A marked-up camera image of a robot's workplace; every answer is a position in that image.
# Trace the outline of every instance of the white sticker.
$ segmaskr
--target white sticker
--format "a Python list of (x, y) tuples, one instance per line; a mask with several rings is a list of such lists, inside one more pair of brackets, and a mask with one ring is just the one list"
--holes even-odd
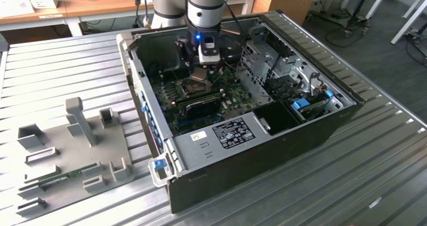
[(61, 17), (64, 17), (61, 14), (50, 14), (50, 15), (38, 16), (40, 19), (61, 18)]
[(196, 132), (191, 135), (192, 141), (200, 140), (207, 137), (207, 133), (204, 131)]

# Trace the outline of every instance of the robotic arm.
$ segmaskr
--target robotic arm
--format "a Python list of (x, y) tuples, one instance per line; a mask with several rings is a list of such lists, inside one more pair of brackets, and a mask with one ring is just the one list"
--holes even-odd
[(196, 50), (201, 65), (216, 64), (220, 49), (216, 44), (221, 30), (221, 17), (225, 0), (153, 0), (154, 17), (162, 27), (183, 24), (188, 26), (187, 47)]

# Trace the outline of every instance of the motherboard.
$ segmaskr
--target motherboard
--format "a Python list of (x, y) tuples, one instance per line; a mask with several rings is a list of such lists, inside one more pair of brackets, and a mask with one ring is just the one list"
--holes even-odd
[(259, 105), (236, 76), (237, 65), (192, 73), (158, 72), (152, 90), (174, 136), (228, 120)]

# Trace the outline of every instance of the white box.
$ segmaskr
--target white box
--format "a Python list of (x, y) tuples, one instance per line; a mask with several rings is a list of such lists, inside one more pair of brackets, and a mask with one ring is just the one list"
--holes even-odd
[(30, 0), (34, 9), (56, 9), (58, 0)]

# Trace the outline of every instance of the label sticker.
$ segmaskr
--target label sticker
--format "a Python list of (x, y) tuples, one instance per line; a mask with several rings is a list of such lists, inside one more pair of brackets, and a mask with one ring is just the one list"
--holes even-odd
[(60, 18), (60, 17), (64, 17), (64, 16), (61, 14), (50, 14), (50, 15), (38, 16), (40, 19)]
[(237, 118), (212, 128), (224, 149), (229, 149), (255, 139), (243, 118)]
[(204, 131), (196, 132), (191, 135), (192, 141), (197, 141), (207, 137), (207, 133)]

